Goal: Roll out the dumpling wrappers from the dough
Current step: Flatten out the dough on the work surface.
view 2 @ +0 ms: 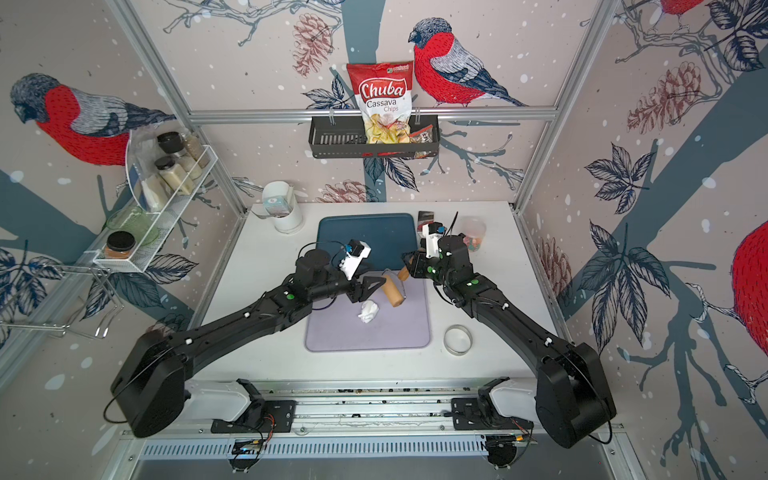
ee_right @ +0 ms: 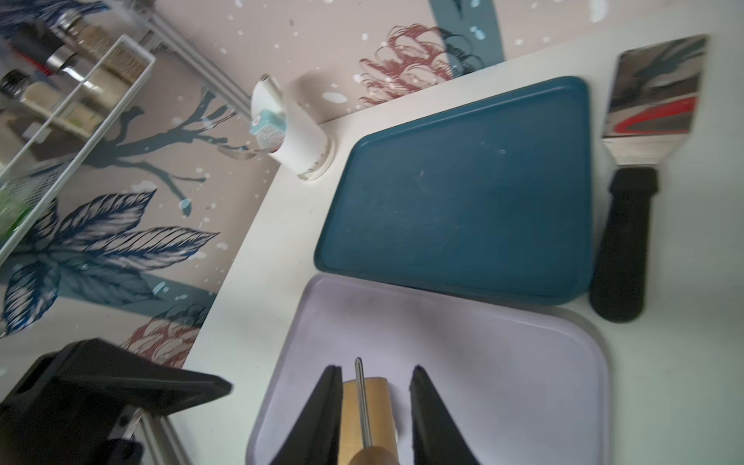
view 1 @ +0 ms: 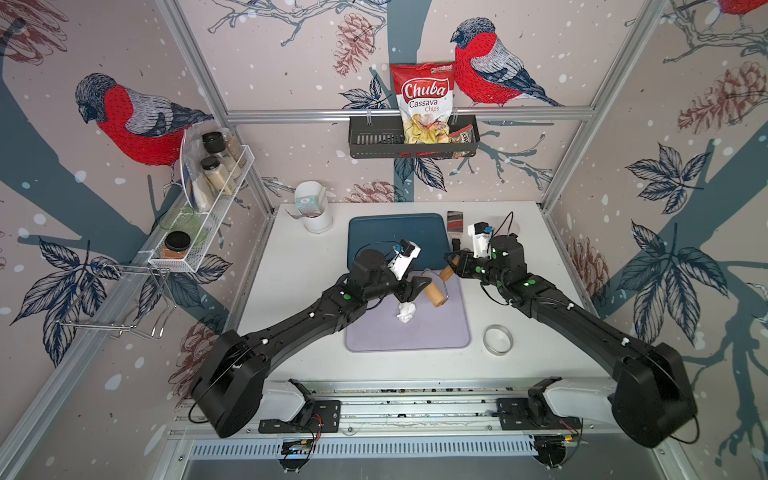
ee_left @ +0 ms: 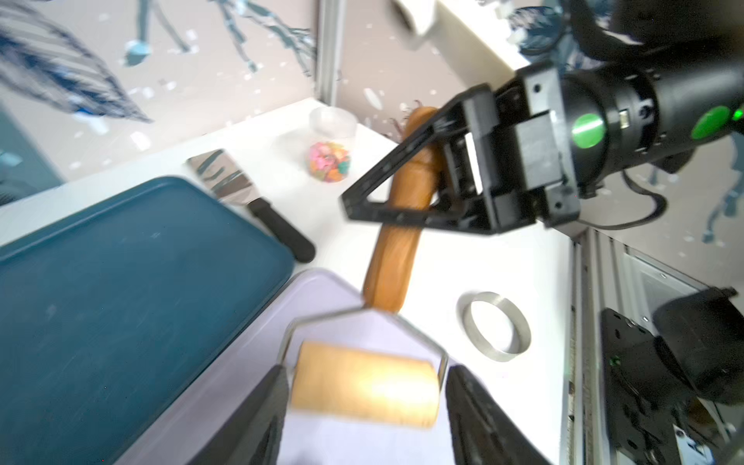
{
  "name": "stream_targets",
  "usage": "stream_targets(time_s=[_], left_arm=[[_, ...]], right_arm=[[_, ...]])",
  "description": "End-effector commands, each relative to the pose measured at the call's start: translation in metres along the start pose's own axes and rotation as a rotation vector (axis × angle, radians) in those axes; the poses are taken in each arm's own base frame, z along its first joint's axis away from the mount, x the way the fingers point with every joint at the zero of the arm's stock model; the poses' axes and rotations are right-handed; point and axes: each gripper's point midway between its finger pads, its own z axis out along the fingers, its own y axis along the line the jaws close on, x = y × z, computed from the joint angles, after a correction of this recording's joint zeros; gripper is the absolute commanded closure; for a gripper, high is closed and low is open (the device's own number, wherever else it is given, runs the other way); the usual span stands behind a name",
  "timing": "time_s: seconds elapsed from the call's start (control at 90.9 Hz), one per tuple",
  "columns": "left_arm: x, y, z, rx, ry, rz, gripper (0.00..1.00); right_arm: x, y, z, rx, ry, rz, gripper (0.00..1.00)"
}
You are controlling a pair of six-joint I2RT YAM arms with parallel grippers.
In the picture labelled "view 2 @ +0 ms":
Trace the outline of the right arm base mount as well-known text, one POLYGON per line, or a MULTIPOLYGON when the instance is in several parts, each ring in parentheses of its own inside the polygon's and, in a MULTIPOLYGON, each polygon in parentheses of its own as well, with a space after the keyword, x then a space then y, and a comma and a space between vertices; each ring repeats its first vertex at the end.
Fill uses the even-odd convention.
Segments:
POLYGON ((457 431, 485 432, 487 461, 495 468, 509 469, 525 454, 538 422, 532 379, 494 379, 477 390, 476 396, 451 400, 444 416, 457 431))

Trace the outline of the lilac silicone mat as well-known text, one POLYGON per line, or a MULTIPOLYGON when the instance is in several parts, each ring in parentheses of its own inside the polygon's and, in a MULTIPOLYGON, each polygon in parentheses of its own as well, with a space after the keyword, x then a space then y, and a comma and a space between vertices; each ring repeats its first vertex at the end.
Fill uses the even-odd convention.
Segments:
POLYGON ((305 347, 311 352, 419 349, 431 342, 426 282, 394 280, 404 302, 394 307, 378 289, 371 301, 378 312, 369 322, 360 318, 362 305, 345 296, 321 301, 308 318, 305 347))

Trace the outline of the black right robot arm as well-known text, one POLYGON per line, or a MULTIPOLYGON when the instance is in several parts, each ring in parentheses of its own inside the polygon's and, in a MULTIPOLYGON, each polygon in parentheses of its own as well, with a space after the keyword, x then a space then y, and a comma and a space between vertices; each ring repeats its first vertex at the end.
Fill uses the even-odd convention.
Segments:
POLYGON ((494 331, 536 375, 535 411, 549 436, 570 448, 617 414, 596 351, 546 330, 476 272, 464 236, 437 239, 437 251, 413 251, 403 262, 414 278, 429 279, 452 305, 494 331))

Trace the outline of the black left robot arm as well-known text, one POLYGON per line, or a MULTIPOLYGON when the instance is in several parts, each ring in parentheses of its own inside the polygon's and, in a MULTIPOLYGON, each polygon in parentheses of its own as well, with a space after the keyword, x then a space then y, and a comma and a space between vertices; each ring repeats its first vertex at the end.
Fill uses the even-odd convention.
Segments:
POLYGON ((347 276, 322 249, 299 257, 295 271, 256 301, 214 322, 165 336, 141 335, 110 386, 112 400, 137 438, 153 436, 181 415, 185 382, 251 341, 279 333, 309 316, 314 303, 347 296, 362 303, 385 285, 382 276, 347 276))

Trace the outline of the wooden rolling pin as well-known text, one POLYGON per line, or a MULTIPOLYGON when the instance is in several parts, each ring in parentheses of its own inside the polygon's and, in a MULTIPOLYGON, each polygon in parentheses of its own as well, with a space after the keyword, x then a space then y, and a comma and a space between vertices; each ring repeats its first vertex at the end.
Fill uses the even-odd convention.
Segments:
POLYGON ((392 307, 399 307, 407 299, 405 281, 410 278, 408 269, 406 267, 402 267, 398 271, 385 269, 382 276, 385 278, 385 284, 381 287, 382 291, 392 307))

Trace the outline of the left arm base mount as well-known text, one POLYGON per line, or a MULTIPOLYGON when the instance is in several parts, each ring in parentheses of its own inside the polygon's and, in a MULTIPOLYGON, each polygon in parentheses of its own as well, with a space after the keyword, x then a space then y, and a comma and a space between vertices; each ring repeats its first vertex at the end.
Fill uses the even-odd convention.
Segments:
POLYGON ((246 473, 267 452, 275 434, 291 431, 295 400, 270 400, 249 380, 229 383, 190 381, 185 386, 182 423, 207 423, 211 434, 252 434, 233 444, 229 464, 235 473, 246 473))

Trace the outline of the white dough lump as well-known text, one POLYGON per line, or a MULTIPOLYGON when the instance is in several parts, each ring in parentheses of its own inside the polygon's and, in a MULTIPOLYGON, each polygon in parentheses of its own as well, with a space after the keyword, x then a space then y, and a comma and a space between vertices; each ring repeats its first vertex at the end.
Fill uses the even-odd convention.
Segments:
POLYGON ((380 309, 376 302, 373 300, 366 300, 361 304, 361 311, 358 317, 362 322, 368 324, 376 318, 379 311, 380 309))

